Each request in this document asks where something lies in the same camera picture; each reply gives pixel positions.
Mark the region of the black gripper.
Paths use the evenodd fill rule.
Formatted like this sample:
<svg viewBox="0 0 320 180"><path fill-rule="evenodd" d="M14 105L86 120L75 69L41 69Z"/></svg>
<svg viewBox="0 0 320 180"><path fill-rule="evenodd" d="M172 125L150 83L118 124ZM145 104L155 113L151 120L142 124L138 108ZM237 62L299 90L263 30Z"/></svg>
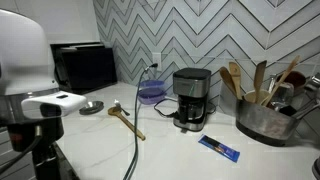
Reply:
<svg viewBox="0 0 320 180"><path fill-rule="evenodd" d="M22 152L32 144L36 127L42 130L41 140L31 150L37 180L80 180L62 150L56 144L64 135L61 118L7 127L13 149Z"/></svg>

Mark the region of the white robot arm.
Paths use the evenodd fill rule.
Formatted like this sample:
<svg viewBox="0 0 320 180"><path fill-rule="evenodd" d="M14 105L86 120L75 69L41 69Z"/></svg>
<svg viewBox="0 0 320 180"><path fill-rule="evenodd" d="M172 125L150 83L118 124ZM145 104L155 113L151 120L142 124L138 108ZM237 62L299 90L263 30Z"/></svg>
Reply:
<svg viewBox="0 0 320 180"><path fill-rule="evenodd" d="M63 134L62 118L87 98L59 89L55 63L43 28L34 20L0 10L0 121L7 128L15 159L3 172L32 154L37 180L62 180L54 143Z"/></svg>

